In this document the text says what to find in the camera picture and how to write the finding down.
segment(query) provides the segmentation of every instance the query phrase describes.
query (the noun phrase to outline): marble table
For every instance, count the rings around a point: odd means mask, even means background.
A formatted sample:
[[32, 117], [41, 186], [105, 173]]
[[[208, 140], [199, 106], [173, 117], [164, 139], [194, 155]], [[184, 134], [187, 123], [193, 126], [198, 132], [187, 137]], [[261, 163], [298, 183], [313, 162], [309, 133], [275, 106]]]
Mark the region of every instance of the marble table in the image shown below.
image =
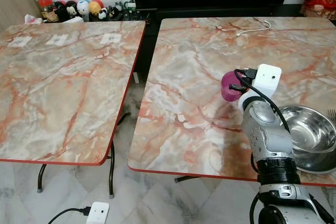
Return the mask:
[[45, 164], [101, 165], [113, 146], [144, 27], [62, 23], [3, 32], [0, 161], [42, 163], [40, 176]]
[[[265, 28], [236, 36], [248, 29]], [[255, 181], [236, 102], [221, 97], [236, 68], [279, 66], [273, 100], [324, 114], [335, 108], [336, 27], [322, 18], [180, 18], [162, 21], [129, 152], [140, 172]], [[299, 172], [306, 185], [336, 186], [336, 173]]]

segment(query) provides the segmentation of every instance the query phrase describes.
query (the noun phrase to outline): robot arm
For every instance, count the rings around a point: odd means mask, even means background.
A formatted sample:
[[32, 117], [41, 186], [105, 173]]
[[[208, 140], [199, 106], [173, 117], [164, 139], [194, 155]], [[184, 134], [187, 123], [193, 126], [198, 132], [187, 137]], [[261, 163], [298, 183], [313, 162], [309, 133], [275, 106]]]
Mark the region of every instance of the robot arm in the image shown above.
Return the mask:
[[230, 85], [230, 89], [246, 91], [238, 101], [243, 112], [241, 128], [249, 138], [261, 184], [251, 206], [250, 222], [254, 223], [255, 203], [260, 200], [264, 208], [259, 224], [333, 223], [332, 216], [301, 185], [291, 135], [281, 126], [285, 120], [280, 118], [281, 113], [274, 113], [276, 106], [270, 97], [277, 88], [281, 69], [262, 64], [258, 70], [235, 70], [235, 75], [242, 87]]

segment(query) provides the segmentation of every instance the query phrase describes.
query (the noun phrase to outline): black cable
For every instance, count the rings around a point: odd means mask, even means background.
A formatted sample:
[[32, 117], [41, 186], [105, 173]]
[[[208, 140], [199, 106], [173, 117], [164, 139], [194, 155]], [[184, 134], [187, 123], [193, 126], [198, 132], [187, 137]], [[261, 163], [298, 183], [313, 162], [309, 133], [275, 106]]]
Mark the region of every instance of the black cable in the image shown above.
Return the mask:
[[81, 213], [83, 213], [83, 215], [87, 216], [87, 215], [89, 215], [90, 210], [91, 210], [91, 207], [86, 207], [86, 208], [82, 208], [82, 209], [80, 209], [80, 208], [69, 208], [69, 209], [66, 209], [66, 210], [60, 212], [55, 217], [53, 217], [52, 220], [50, 222], [48, 222], [48, 224], [51, 224], [54, 220], [56, 220], [59, 216], [61, 216], [62, 214], [66, 213], [66, 212], [77, 211], [77, 212], [81, 212]]
[[245, 80], [243, 80], [240, 75], [238, 73], [242, 73], [244, 74], [244, 71], [243, 70], [240, 70], [240, 69], [235, 69], [235, 76], [237, 77], [237, 79], [242, 83], [244, 84], [246, 87], [252, 89], [254, 92], [256, 92], [258, 95], [260, 95], [262, 98], [264, 98], [269, 104], [270, 106], [277, 112], [277, 114], [279, 115], [282, 123], [283, 123], [283, 126], [285, 127], [285, 129], [290, 133], [289, 131], [289, 127], [288, 127], [288, 124], [284, 118], [284, 116], [282, 115], [282, 112], [279, 110], [279, 108], [275, 105], [275, 103], [269, 99], [266, 95], [264, 95], [263, 93], [261, 93], [258, 89], [256, 89], [255, 87], [253, 87], [252, 85], [250, 85], [248, 82], [246, 82]]
[[256, 204], [259, 200], [259, 193], [256, 194], [256, 196], [254, 197], [252, 203], [251, 203], [251, 207], [250, 207], [250, 224], [254, 224], [254, 209], [256, 208]]
[[253, 170], [254, 170], [257, 174], [259, 174], [259, 170], [258, 170], [258, 168], [256, 167], [256, 165], [254, 164], [253, 153], [251, 153], [251, 165], [252, 165]]

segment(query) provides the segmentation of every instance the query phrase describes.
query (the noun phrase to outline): metal table leg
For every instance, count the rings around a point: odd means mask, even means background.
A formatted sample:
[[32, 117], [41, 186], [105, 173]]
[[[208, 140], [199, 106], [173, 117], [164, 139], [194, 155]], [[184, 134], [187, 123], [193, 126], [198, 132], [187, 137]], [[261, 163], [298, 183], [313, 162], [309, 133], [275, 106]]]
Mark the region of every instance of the metal table leg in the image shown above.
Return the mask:
[[46, 168], [46, 164], [43, 164], [41, 169], [40, 169], [40, 172], [38, 174], [38, 179], [37, 179], [37, 192], [38, 193], [41, 193], [43, 191], [42, 189], [42, 177], [43, 177], [43, 173], [44, 173], [44, 170]]
[[175, 183], [179, 183], [179, 182], [182, 182], [184, 180], [188, 180], [188, 179], [192, 179], [192, 178], [200, 178], [200, 177], [183, 176], [183, 177], [175, 178], [174, 181], [175, 181]]
[[110, 189], [110, 199], [114, 198], [113, 194], [113, 171], [114, 171], [114, 143], [111, 145], [111, 166], [110, 166], [110, 177], [109, 177], [109, 189]]

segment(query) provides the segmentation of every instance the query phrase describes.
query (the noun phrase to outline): white label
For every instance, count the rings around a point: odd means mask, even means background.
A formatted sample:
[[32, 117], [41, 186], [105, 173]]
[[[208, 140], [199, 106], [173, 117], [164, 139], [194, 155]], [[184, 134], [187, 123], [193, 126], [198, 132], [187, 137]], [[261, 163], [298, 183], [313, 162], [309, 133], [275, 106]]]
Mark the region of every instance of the white label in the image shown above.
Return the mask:
[[101, 44], [119, 43], [121, 39], [121, 34], [104, 34], [101, 39]]
[[48, 42], [47, 45], [55, 45], [55, 46], [62, 46], [65, 40], [68, 38], [67, 34], [63, 35], [54, 35]]
[[16, 37], [14, 40], [8, 44], [9, 47], [24, 47], [28, 41], [32, 39], [31, 36], [26, 37]]

